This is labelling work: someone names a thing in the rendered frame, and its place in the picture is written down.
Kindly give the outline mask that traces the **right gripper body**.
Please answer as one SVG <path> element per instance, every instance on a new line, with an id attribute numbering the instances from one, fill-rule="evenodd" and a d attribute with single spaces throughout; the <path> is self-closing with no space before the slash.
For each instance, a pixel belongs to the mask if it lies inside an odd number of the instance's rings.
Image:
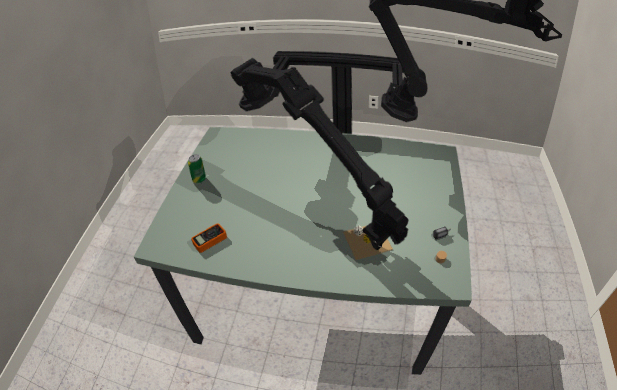
<path id="1" fill-rule="evenodd" d="M 382 237 L 378 236 L 376 233 L 373 232 L 374 230 L 374 220 L 378 221 L 378 222 L 384 222 L 384 220 L 377 220 L 373 217 L 372 214 L 372 224 L 370 223 L 369 225 L 367 225 L 366 227 L 363 228 L 363 233 L 368 234 L 370 237 L 372 237 L 372 240 L 374 240 L 375 242 L 380 242 L 382 241 L 384 238 L 386 238 L 389 234 L 386 233 L 384 234 Z M 378 239 L 378 240 L 377 240 Z"/>

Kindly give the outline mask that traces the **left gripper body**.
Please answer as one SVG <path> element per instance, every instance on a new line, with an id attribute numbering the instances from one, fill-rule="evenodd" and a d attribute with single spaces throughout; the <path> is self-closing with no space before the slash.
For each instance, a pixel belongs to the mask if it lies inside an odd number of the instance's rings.
<path id="1" fill-rule="evenodd" d="M 543 41 L 545 41 L 545 38 L 546 38 L 548 30 L 546 28 L 544 28 L 544 32 L 542 33 L 541 27 L 544 26 L 544 22 L 542 22 L 543 17 L 539 14 L 538 11 L 536 11 L 535 13 L 541 19 L 541 20 L 539 20 L 538 27 L 534 27 L 534 26 L 525 24 L 526 23 L 526 15 L 523 13 L 524 14 L 524 24 L 523 24 L 523 26 L 521 28 L 533 31 L 534 34 L 536 35 L 536 37 L 541 38 Z"/>

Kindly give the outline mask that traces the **tan flat mat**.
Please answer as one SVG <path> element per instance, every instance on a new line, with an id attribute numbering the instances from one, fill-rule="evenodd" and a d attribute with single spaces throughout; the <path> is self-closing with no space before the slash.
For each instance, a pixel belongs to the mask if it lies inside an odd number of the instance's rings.
<path id="1" fill-rule="evenodd" d="M 357 236 L 354 234 L 354 229 L 344 231 L 343 233 L 356 260 L 393 250 L 388 239 L 382 244 L 380 249 L 376 250 L 371 242 L 366 243 L 363 240 L 365 233 Z"/>

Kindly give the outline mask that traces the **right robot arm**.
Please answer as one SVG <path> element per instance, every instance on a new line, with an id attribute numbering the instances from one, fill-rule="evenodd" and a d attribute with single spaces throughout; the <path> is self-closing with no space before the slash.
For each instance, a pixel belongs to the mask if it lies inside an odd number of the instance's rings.
<path id="1" fill-rule="evenodd" d="M 316 130 L 354 178 L 357 187 L 366 199 L 367 206 L 373 211 L 373 217 L 377 220 L 384 220 L 384 222 L 374 220 L 373 232 L 382 237 L 388 231 L 394 244 L 404 241 L 408 233 L 408 228 L 406 228 L 408 218 L 391 200 L 393 197 L 392 185 L 385 181 L 383 177 L 380 178 L 365 163 L 328 118 L 319 104 L 324 101 L 322 95 L 314 86 L 307 84 L 295 67 L 286 70 L 259 67 L 263 67 L 262 64 L 251 58 L 231 71 L 233 80 L 237 85 L 242 86 L 243 94 L 246 93 L 246 97 L 243 95 L 240 100 L 241 104 L 265 99 L 272 87 L 278 88 L 284 100 L 286 100 L 283 102 L 286 111 L 294 120 L 301 117 Z M 310 103 L 311 101 L 313 102 Z M 308 103 L 310 104 L 307 105 Z M 307 106 L 304 107 L 305 105 Z M 304 108 L 300 110 L 302 107 Z M 373 183 L 375 183 L 374 187 L 370 189 Z"/>

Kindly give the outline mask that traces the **green soda can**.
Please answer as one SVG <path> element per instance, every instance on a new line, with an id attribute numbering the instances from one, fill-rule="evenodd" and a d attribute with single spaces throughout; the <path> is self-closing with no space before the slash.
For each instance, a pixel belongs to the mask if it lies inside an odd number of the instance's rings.
<path id="1" fill-rule="evenodd" d="M 200 155 L 191 155 L 188 159 L 188 166 L 194 183 L 202 183 L 206 179 L 203 161 Z"/>

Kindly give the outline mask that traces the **orange multimeter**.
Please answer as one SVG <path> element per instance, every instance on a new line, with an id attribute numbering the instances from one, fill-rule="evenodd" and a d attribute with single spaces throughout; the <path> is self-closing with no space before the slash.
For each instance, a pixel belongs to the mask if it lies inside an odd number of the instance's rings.
<path id="1" fill-rule="evenodd" d="M 192 237 L 191 240 L 195 248 L 202 253 L 226 238 L 226 231 L 217 223 Z"/>

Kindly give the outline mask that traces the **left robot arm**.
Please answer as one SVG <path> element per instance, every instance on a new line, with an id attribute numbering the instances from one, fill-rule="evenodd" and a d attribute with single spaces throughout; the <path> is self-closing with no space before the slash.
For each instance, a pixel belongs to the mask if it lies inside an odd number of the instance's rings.
<path id="1" fill-rule="evenodd" d="M 499 4 L 474 0 L 370 0 L 369 8 L 379 20 L 406 76 L 402 84 L 394 91 L 395 94 L 388 91 L 386 105 L 412 116 L 416 113 L 414 97 L 423 97 L 427 93 L 426 75 L 419 69 L 390 7 L 387 7 L 396 4 L 407 5 L 407 2 L 408 5 L 457 12 L 489 22 L 506 23 L 517 27 L 523 26 L 524 14 L 526 15 L 525 24 L 538 27 L 540 18 L 535 12 L 544 4 L 541 0 L 507 0 L 505 8 L 502 8 Z"/>

